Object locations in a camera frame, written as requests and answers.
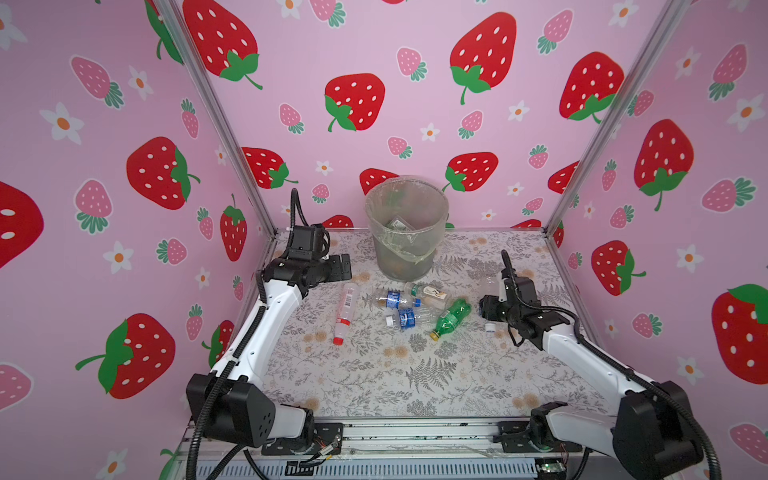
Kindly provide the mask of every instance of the clear plastic bottle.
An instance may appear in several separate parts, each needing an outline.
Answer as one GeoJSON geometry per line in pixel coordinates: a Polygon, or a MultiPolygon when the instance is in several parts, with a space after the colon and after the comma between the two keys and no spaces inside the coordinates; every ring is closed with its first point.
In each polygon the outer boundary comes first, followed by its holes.
{"type": "Polygon", "coordinates": [[[472,307],[463,298],[456,300],[453,305],[451,305],[451,307],[443,312],[440,318],[437,319],[437,325],[435,326],[435,329],[430,332],[429,336],[437,342],[441,336],[454,331],[471,311],[472,307]]]}
{"type": "Polygon", "coordinates": [[[406,292],[422,299],[424,305],[438,310],[445,310],[451,305],[451,296],[448,293],[427,283],[408,282],[406,283],[406,292]]]}
{"type": "Polygon", "coordinates": [[[336,311],[336,330],[333,337],[333,345],[343,345],[344,337],[349,332],[349,324],[355,317],[355,307],[357,297],[360,294],[360,287],[356,283],[345,283],[341,292],[339,309],[336,311]]]}
{"type": "Polygon", "coordinates": [[[397,311],[397,317],[392,315],[386,317],[386,325],[390,328],[399,326],[401,330],[405,330],[424,323],[434,322],[438,313],[440,313],[439,310],[428,306],[400,309],[397,311]]]}
{"type": "Polygon", "coordinates": [[[408,293],[401,292],[399,290],[390,290],[386,288],[379,288],[373,293],[376,296],[376,302],[379,306],[386,308],[413,308],[422,305],[422,301],[418,298],[414,298],[408,293]]]}

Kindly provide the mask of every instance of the strawberry wallpaper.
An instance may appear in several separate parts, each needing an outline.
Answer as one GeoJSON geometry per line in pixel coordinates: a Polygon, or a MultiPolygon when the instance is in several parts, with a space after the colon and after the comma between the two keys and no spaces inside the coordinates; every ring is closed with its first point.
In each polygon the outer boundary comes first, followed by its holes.
{"type": "Polygon", "coordinates": [[[3,474],[166,479],[268,236],[152,1],[0,3],[0,48],[3,474]]]}
{"type": "Polygon", "coordinates": [[[665,3],[177,2],[273,220],[297,187],[329,227],[399,175],[456,227],[547,223],[665,3]]]}
{"type": "Polygon", "coordinates": [[[690,6],[559,250],[605,349],[685,388],[724,478],[768,476],[766,20],[764,2],[690,6]]]}

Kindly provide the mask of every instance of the green plastic bottle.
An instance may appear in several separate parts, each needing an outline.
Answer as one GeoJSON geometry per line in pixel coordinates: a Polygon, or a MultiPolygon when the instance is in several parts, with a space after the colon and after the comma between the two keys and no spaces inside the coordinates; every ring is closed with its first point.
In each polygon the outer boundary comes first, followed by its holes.
{"type": "Polygon", "coordinates": [[[442,313],[440,318],[437,319],[437,325],[429,336],[437,342],[441,336],[454,331],[464,317],[469,315],[471,311],[472,307],[466,303],[463,298],[456,300],[453,305],[451,305],[442,313]]]}

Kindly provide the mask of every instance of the transparent trash bin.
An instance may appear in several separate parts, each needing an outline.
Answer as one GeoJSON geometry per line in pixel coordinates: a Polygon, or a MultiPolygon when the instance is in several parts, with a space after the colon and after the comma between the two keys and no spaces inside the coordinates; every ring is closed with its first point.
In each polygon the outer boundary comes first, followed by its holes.
{"type": "Polygon", "coordinates": [[[368,192],[366,215],[384,275],[409,282],[429,272],[448,219],[448,198],[439,188],[414,177],[391,178],[368,192]]]}

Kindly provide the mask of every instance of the floral tablecloth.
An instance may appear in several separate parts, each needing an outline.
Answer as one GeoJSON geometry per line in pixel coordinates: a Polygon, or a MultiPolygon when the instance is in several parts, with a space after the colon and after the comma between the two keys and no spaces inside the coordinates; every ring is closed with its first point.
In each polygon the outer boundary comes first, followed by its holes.
{"type": "Polygon", "coordinates": [[[379,272],[367,230],[333,232],[331,253],[349,253],[361,287],[349,334],[333,345],[341,284],[311,290],[277,343],[265,393],[321,417],[520,416],[552,400],[605,413],[604,399],[556,358],[528,342],[515,348],[501,323],[496,333],[485,331],[476,311],[479,288],[502,269],[502,248],[519,275],[533,278],[544,304],[573,308],[539,232],[449,232],[422,281],[465,296],[473,311],[435,342],[434,325],[385,327],[385,316],[396,312],[379,308],[372,292],[402,284],[379,272]]]}

